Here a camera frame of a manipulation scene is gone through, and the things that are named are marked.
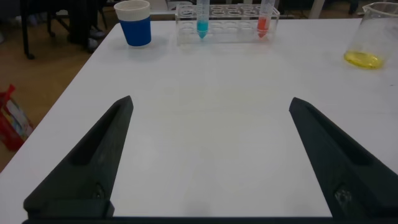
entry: brown floor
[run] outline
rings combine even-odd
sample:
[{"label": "brown floor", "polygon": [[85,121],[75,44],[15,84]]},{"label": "brown floor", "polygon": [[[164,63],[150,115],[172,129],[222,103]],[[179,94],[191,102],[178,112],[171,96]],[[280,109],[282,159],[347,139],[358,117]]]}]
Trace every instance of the brown floor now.
[{"label": "brown floor", "polygon": [[[337,2],[324,10],[320,17],[357,17],[349,16],[348,8],[348,3]],[[300,11],[288,13],[297,18],[302,16]],[[114,11],[107,8],[105,14],[108,27],[113,27],[118,22]],[[309,11],[303,11],[303,14],[308,16]],[[158,16],[153,19],[167,18]],[[8,24],[0,25],[0,30],[6,36],[5,43],[0,44],[0,91],[5,91],[9,84],[16,87],[12,97],[34,126],[40,123],[90,57],[79,46],[67,42],[67,32],[57,22],[54,21],[52,27],[57,35],[53,39],[49,37],[45,24],[29,28],[30,50],[36,59],[27,60],[23,54],[21,29]],[[8,151],[0,142],[0,172],[14,154],[15,152]]]}]

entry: red liquid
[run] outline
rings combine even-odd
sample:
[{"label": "red liquid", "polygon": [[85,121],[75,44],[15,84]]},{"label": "red liquid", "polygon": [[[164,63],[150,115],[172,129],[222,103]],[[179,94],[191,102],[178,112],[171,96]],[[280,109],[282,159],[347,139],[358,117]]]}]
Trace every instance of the red liquid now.
[{"label": "red liquid", "polygon": [[257,31],[258,31],[260,38],[263,38],[267,34],[268,26],[267,26],[267,18],[266,17],[259,18],[259,23],[257,25]]}]

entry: glass beaker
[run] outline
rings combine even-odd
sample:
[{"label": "glass beaker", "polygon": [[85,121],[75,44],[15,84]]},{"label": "glass beaker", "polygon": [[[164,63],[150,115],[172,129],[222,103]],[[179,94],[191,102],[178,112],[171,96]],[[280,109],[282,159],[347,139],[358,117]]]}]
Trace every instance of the glass beaker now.
[{"label": "glass beaker", "polygon": [[398,43],[398,4],[376,2],[363,7],[365,15],[344,59],[361,68],[381,68]]}]

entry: chair leg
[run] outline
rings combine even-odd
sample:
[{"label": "chair leg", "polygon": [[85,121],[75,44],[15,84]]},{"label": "chair leg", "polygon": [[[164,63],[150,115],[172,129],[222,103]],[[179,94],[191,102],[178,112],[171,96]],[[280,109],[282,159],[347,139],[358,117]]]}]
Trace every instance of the chair leg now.
[{"label": "chair leg", "polygon": [[22,22],[22,38],[24,40],[24,52],[29,60],[35,59],[35,56],[29,52],[29,41],[27,38],[27,0],[20,2],[21,22]]},{"label": "chair leg", "polygon": [[104,11],[103,11],[102,8],[99,9],[99,13],[100,13],[101,16],[102,16],[102,21],[104,22],[105,29],[107,30],[107,29],[108,29],[108,25],[106,24],[105,14],[104,14]]},{"label": "chair leg", "polygon": [[50,34],[50,37],[55,37],[55,33],[51,31],[51,13],[47,12],[47,32]]}]

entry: blue cup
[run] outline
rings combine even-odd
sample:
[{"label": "blue cup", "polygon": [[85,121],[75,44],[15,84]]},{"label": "blue cup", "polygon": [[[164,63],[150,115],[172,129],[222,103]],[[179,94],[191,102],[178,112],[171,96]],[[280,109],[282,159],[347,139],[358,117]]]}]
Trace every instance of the blue cup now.
[{"label": "blue cup", "polygon": [[145,47],[150,37],[150,4],[143,0],[130,0],[114,5],[127,43]]}]

